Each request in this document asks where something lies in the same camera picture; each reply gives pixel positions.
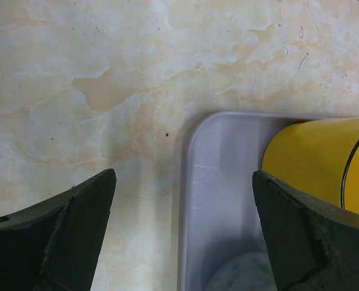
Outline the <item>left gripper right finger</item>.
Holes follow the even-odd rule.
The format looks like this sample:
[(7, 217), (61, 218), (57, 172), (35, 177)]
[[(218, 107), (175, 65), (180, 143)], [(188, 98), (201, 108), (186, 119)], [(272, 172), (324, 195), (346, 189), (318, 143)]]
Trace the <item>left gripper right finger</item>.
[(252, 187), (278, 290), (359, 290), (359, 215), (265, 171)]

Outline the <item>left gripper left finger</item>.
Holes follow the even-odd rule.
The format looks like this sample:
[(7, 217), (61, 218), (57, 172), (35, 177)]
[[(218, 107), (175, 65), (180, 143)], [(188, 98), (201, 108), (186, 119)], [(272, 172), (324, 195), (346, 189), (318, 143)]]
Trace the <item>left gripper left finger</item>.
[(106, 169), (0, 216), (0, 290), (90, 290), (115, 187)]

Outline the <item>grey ceramic mug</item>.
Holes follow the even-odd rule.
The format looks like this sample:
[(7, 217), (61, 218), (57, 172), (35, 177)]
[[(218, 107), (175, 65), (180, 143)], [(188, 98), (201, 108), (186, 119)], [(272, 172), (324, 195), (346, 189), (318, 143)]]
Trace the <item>grey ceramic mug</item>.
[(250, 252), (230, 259), (204, 290), (277, 290), (268, 254)]

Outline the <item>yellow transparent mug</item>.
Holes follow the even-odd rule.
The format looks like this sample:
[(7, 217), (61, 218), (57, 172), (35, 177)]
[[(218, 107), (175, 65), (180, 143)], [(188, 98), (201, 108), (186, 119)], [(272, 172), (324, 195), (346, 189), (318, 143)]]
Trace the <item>yellow transparent mug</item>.
[(302, 192), (359, 214), (359, 118), (285, 127), (267, 146), (261, 168)]

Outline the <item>lavender plastic tray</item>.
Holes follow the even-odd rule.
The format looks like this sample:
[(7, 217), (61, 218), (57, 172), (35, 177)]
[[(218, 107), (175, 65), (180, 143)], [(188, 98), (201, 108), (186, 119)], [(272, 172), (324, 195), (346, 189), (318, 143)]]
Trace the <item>lavender plastic tray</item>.
[(252, 175), (280, 130), (310, 120), (302, 115), (223, 111), (196, 126), (183, 160), (180, 290), (203, 290), (226, 261), (265, 250)]

